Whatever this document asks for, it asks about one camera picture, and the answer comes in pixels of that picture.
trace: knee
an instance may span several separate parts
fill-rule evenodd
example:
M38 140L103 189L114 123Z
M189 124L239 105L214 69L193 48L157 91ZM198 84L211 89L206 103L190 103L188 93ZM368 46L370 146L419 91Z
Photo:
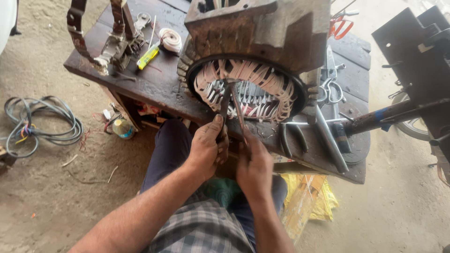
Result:
M155 135L155 142L158 142L161 137L165 141L180 141L192 138L188 128L177 119L168 119L159 127L159 131Z
M160 127L159 130L183 131L187 130L186 126L178 119L168 119Z
M286 181L279 175L272 176L272 194L283 199L288 194L288 185Z

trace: hand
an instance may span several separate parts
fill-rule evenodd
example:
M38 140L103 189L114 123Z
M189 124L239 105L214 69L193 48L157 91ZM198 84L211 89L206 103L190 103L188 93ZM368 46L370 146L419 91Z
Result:
M272 172L274 159L263 143L247 128L244 128L251 157L242 143L239 143L239 160L236 181L247 197L248 203L272 202Z
M228 159L229 140L226 126L224 126L222 141L219 144L216 143L222 124L223 118L218 114L213 122L197 129L192 139L191 151L185 164L196 173L200 173L204 181L214 175L218 164L223 164Z

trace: forearm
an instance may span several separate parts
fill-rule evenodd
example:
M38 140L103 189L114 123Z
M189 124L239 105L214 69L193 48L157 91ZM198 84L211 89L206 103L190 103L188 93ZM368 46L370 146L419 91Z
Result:
M250 203L254 217L256 251L295 253L292 240L281 224L272 198Z
M112 211L70 252L138 252L202 184L203 179L192 171L189 165L183 165L151 189Z

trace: pliers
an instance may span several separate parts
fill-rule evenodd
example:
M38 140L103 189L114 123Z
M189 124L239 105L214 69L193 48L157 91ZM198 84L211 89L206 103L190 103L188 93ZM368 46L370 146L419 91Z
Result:
M304 153L308 152L308 144L306 143L305 136L303 135L302 130L298 125L290 125L290 124L280 124L279 125L279 136L281 145L283 146L284 153L287 158L292 158L291 150L289 149L288 140L286 139L286 128L289 128L291 133L295 138L300 142L300 147Z

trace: wooden workbench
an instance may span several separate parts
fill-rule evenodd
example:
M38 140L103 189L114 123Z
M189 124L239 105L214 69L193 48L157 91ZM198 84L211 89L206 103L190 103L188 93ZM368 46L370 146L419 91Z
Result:
M156 35L160 29L168 27L177 31L181 35L182 41L185 41L188 35L188 31L184 27L185 15L189 8L189 3L187 1L136 0L128 1L128 5L134 20L136 20L137 14L143 11L151 14L152 20L155 15L157 16L157 25L155 28ZM108 5L97 20L97 23L84 37L91 55L96 56L100 54L108 37L107 32L112 30L112 25L113 16L111 6ZM146 27L143 29L143 32L145 37L149 38L151 35L151 28ZM154 36L153 43L156 41L158 41L158 38L157 36ZM362 114L367 113L370 44L351 34L348 34L340 41L331 39L329 42L335 53L338 53L335 54L337 63L345 63L347 65L347 69L338 75L338 82L341 83L343 90L345 90L347 100L357 107ZM68 71L76 75L85 77L107 87L138 126L141 126L141 122L133 103L134 99L157 106L164 111L189 119L198 124L205 124L213 119L215 114L206 105L197 101L187 88L180 87L180 82L178 81L178 76L176 74L178 62L177 56L160 50L159 55L152 60L151 66L147 66L142 71L139 71L136 65L133 64L135 61L137 61L137 59L131 60L131 63L123 74L136 77L136 81L124 80L123 78L120 78L120 76L100 76L97 71L91 67L88 60L81 57L76 50L71 53L64 63L64 66ZM110 73L113 71L111 65L108 70ZM348 111L346 105L341 104L340 107L341 111ZM331 107L325 106L322 111L325 118L329 118L331 115ZM229 135L231 137L239 138L240 129L237 120L228 120L226 124L229 129ZM277 131L274 131L278 129L277 124L270 122L257 123L252 121L248 121L247 124L250 130L260 137L261 141L269 151L281 155L284 154L278 133ZM289 146L293 154L293 159L298 161L300 165L291 166L289 169L290 171L284 172L308 172L310 174L316 172L319 174L338 176L344 180L357 184L364 183L365 159L358 164L349 165L350 171L345 174L340 174L337 172L330 156L318 140L314 128L306 126L302 129L310 148L309 152L304 154L298 146L298 142L290 138L288 131L288 140L291 140ZM366 144L365 146L369 148L370 140L365 139L364 143Z

